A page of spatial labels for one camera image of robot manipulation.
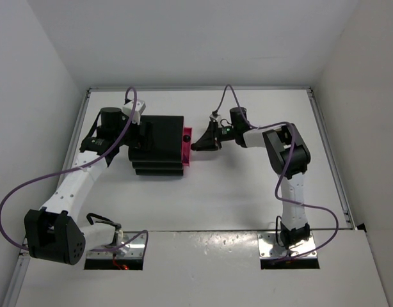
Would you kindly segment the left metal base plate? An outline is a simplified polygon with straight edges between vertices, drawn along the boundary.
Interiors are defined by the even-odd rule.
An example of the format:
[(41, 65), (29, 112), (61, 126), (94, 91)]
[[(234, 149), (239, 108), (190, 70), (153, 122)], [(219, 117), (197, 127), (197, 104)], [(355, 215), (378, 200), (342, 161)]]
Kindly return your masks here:
[(148, 245), (148, 232), (122, 232), (114, 246), (96, 247), (87, 252), (86, 259), (141, 260)]

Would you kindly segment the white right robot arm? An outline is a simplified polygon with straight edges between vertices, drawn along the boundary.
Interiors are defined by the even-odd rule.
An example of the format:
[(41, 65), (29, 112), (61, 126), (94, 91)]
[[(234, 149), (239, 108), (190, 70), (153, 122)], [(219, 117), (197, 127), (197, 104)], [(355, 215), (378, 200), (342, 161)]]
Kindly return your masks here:
[(247, 122), (246, 108), (230, 109), (230, 124), (223, 126), (213, 112), (207, 130), (191, 144), (192, 151), (217, 151), (224, 141), (235, 141), (243, 148), (265, 148), (272, 170), (278, 175), (276, 190), (281, 190), (282, 216), (276, 241), (281, 247), (308, 240), (310, 226), (305, 215), (304, 174), (310, 164), (310, 152), (293, 123), (275, 128), (253, 128)]

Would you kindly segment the black drawer cabinet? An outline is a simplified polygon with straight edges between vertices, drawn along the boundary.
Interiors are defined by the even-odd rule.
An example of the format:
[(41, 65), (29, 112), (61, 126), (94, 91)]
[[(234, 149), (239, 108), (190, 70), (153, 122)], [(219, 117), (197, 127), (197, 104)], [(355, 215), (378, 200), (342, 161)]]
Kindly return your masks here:
[(182, 133), (184, 117), (145, 115), (141, 121), (153, 124), (151, 151), (129, 147), (128, 158), (138, 176), (176, 176), (184, 174), (182, 165)]

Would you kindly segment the pink drawer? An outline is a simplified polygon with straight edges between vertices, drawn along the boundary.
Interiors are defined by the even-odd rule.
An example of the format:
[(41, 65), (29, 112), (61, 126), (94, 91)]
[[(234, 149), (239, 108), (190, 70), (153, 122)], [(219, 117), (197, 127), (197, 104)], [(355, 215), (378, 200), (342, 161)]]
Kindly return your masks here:
[(191, 159), (192, 128), (184, 127), (182, 133), (182, 165), (189, 166)]

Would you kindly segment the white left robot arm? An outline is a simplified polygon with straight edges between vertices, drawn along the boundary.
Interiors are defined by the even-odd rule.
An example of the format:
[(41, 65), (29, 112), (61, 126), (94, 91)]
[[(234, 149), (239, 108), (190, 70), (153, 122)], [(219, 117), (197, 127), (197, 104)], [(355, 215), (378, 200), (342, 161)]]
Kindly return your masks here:
[(140, 100), (99, 111), (81, 142), (74, 169), (39, 210), (29, 210), (24, 218), (30, 257), (75, 265), (87, 251), (116, 254), (126, 245), (121, 226), (114, 221), (99, 216), (82, 228), (76, 221), (94, 183), (119, 148), (149, 147), (147, 126), (140, 123), (144, 110)]

